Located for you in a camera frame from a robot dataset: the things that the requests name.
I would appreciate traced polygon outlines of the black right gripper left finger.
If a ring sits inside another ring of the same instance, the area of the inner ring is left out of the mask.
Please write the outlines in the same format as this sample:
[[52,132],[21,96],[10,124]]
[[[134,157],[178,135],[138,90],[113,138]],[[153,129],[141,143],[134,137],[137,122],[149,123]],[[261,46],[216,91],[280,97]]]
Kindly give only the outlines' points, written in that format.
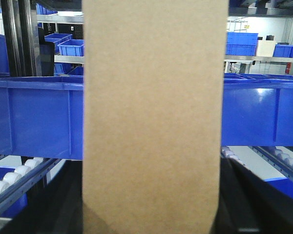
[[66,161],[60,171],[0,234],[82,234],[81,161]]

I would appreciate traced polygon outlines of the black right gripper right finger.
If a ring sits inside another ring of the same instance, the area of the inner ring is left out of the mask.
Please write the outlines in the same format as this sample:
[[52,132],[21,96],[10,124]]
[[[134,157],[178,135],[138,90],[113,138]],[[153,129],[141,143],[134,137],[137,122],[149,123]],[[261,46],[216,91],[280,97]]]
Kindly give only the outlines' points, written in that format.
[[213,234],[293,234],[293,199],[234,159],[220,160]]

